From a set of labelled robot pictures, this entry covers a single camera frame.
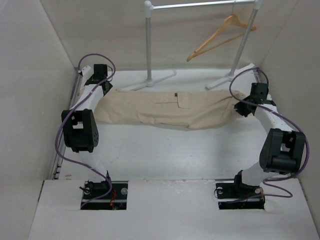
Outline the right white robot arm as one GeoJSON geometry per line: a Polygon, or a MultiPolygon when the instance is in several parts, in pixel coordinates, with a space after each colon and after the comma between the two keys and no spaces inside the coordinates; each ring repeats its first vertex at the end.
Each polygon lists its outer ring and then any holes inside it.
{"type": "Polygon", "coordinates": [[[240,170],[232,182],[218,181],[214,191],[219,199],[230,204],[247,200],[263,202],[266,194],[260,187],[278,175],[293,176],[301,168],[306,136],[301,130],[293,130],[288,120],[277,111],[276,104],[268,97],[266,83],[253,83],[249,96],[235,105],[241,116],[252,114],[263,126],[267,136],[261,148],[258,162],[240,170]]]}

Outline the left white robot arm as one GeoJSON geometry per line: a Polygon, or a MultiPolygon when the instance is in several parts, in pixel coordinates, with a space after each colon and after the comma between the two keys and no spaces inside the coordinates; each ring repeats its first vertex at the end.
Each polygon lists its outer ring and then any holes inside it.
{"type": "Polygon", "coordinates": [[[79,73],[85,80],[82,93],[74,106],[61,113],[61,131],[66,147],[81,159],[78,164],[101,178],[101,182],[89,182],[84,192],[91,195],[92,200],[105,200],[112,195],[112,182],[108,171],[93,156],[100,138],[94,111],[112,89],[109,73],[113,75],[114,71],[106,64],[94,64],[83,67],[79,73]]]}

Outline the beige trousers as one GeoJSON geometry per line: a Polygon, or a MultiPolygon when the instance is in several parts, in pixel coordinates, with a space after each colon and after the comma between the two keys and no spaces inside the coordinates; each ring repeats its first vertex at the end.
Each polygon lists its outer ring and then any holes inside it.
{"type": "Polygon", "coordinates": [[[220,128],[241,118],[240,91],[148,92],[111,90],[94,110],[97,121],[113,125],[169,125],[190,130],[220,128]]]}

